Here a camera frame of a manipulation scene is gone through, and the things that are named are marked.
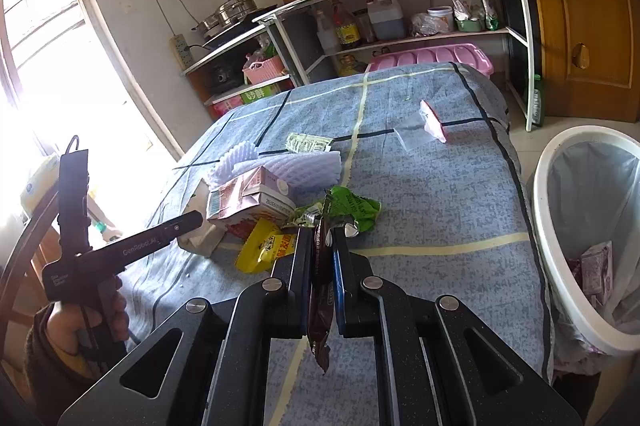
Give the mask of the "person's left hand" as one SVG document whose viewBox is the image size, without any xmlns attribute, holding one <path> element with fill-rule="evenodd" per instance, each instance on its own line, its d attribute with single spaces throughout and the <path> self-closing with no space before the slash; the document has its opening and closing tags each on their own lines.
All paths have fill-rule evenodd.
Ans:
<svg viewBox="0 0 640 426">
<path fill-rule="evenodd" d="M 126 299 L 119 294 L 122 281 L 119 277 L 114 277 L 106 285 L 114 290 L 110 310 L 106 313 L 108 323 L 113 337 L 120 342 L 126 342 L 129 338 L 129 316 L 126 312 Z M 82 311 L 79 305 L 74 303 L 55 302 L 47 320 L 46 334 L 54 349 L 75 357 L 79 351 L 78 332 L 85 330 L 87 326 L 95 328 L 101 322 L 101 314 L 96 310 Z"/>
</svg>

